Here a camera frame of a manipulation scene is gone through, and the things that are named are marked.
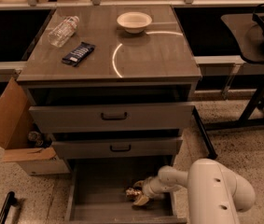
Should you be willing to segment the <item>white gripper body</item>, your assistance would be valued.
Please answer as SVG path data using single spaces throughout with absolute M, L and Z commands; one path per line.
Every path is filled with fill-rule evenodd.
M 169 178 L 149 177 L 144 181 L 142 192 L 149 199 L 160 198 L 163 193 L 174 192 L 181 189 L 181 186 L 171 181 Z

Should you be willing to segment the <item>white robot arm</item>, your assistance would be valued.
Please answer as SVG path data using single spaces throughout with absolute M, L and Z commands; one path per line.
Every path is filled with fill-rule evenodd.
M 188 190 L 190 224 L 240 224 L 238 212 L 250 210 L 256 193 L 249 181 L 210 159 L 194 161 L 189 170 L 162 166 L 156 176 L 137 181 L 133 204 L 144 206 L 167 192 Z

